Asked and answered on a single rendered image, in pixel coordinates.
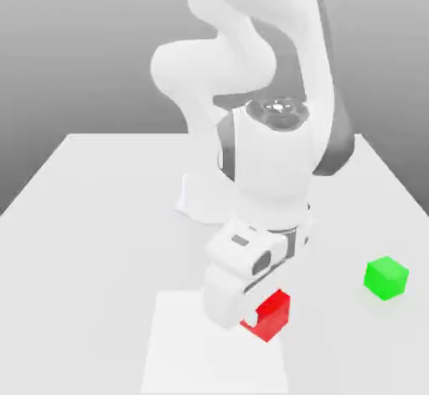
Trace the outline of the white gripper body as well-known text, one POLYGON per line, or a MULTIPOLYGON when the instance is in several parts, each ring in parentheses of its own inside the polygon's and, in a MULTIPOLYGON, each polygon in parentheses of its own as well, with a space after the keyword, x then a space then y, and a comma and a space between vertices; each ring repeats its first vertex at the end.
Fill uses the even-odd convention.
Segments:
POLYGON ((257 309, 287 280, 285 263, 255 280, 244 280, 212 262, 204 274, 203 309, 214 323, 224 329, 245 320, 246 312, 257 309))

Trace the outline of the small red cube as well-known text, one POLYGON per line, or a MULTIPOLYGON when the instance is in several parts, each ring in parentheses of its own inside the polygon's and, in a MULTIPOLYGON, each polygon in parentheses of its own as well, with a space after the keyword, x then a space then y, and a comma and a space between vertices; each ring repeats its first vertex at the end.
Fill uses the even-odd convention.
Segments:
POLYGON ((290 296, 278 289, 256 309, 257 322, 254 326, 248 325, 244 320, 240 325, 269 342, 289 321, 290 296))

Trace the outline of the small green cube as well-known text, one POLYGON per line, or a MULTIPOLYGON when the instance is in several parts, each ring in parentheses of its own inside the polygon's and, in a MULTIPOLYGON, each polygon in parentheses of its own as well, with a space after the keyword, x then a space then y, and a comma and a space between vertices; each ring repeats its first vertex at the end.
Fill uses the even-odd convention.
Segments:
POLYGON ((368 262, 364 286, 379 299, 386 301, 405 292, 409 269, 390 256, 368 262))

